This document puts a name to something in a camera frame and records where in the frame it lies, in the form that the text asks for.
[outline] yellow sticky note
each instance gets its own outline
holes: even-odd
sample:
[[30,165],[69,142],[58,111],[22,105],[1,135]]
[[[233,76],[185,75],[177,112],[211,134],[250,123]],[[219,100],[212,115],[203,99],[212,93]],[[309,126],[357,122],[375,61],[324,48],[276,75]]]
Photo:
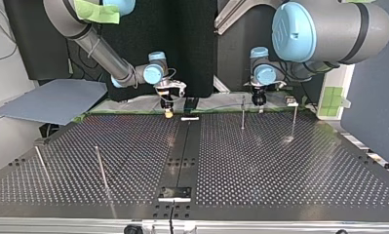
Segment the yellow sticky note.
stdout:
[[75,0],[75,11],[81,20],[119,24],[118,6],[100,6],[85,0]]

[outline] black backdrop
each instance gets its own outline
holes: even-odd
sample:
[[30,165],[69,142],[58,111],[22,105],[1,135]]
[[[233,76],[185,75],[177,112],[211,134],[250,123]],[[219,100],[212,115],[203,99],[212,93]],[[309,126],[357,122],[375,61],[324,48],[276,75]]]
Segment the black backdrop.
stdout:
[[[176,80],[187,84],[186,95],[207,98],[214,90],[214,19],[216,0],[137,0],[135,10],[119,25],[105,25],[103,37],[131,64],[148,63],[148,54],[164,51]],[[154,94],[152,86],[116,89],[114,100]]]

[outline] perforated metal table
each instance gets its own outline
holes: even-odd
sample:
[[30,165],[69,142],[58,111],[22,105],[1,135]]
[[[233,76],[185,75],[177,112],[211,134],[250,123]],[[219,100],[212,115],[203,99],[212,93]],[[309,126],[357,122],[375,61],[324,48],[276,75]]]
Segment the perforated metal table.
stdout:
[[[0,217],[389,222],[389,173],[309,113],[97,115],[0,171]],[[106,189],[95,146],[105,167]],[[190,187],[189,203],[160,203]]]

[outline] blue joint cap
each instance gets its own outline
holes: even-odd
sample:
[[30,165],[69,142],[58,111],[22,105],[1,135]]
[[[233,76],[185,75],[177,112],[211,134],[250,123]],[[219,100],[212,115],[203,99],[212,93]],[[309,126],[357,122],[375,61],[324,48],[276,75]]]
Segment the blue joint cap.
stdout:
[[150,64],[143,70],[143,78],[146,83],[155,85],[158,84],[164,77],[164,70],[158,64]]
[[115,78],[111,77],[111,81],[112,81],[112,84],[113,84],[116,88],[125,88],[125,87],[123,87],[122,85],[120,85],[120,84],[118,83],[118,81],[117,81]]
[[271,65],[263,64],[254,70],[254,78],[263,86],[273,84],[276,77],[276,70]]
[[315,23],[298,3],[286,3],[276,11],[272,38],[276,54],[283,60],[305,62],[315,54]]
[[250,52],[250,59],[259,59],[265,58],[269,56],[269,50],[265,47],[256,47],[253,48]]
[[166,54],[164,52],[153,52],[148,55],[149,61],[166,59]]
[[136,0],[103,0],[103,6],[118,6],[121,17],[129,15],[136,7]]

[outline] green sticky note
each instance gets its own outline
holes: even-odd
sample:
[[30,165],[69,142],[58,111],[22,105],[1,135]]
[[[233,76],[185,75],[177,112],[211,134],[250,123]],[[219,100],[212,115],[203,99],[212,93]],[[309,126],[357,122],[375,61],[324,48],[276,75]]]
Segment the green sticky note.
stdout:
[[339,110],[338,107],[330,108],[327,116],[329,116],[329,117],[337,116],[338,110]]
[[319,111],[320,116],[328,116],[329,109],[326,107],[322,107],[321,110]]
[[342,103],[343,88],[325,87],[319,115],[335,117]]
[[85,0],[75,0],[75,11],[81,20],[119,24],[118,6],[100,6]]

